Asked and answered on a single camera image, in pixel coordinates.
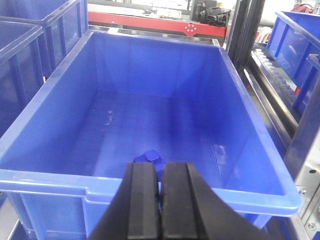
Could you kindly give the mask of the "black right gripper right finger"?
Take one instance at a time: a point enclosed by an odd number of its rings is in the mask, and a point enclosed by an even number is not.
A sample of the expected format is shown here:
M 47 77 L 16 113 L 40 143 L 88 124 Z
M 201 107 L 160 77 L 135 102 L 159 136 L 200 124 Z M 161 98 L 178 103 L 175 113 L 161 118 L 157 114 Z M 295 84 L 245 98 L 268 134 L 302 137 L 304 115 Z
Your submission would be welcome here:
M 228 206 L 192 163 L 169 162 L 161 183 L 162 239 L 270 240 Z

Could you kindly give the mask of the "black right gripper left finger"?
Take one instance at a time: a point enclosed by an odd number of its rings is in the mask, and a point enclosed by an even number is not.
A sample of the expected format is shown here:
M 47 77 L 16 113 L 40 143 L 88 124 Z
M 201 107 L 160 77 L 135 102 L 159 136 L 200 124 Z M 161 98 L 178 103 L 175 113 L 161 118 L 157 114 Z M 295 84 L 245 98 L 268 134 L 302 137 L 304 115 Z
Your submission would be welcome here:
M 90 240 L 158 240 L 158 177 L 150 162 L 129 162 L 109 207 Z

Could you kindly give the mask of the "blue target bin right arm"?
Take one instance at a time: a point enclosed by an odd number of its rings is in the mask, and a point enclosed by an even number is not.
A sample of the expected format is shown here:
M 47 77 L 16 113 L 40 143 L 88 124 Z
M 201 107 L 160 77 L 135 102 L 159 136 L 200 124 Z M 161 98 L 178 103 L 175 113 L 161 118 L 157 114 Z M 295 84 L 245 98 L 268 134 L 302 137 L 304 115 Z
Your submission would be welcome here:
M 259 228 L 302 200 L 221 47 L 88 31 L 0 140 L 0 189 L 32 240 L 84 240 L 127 163 L 191 162 Z

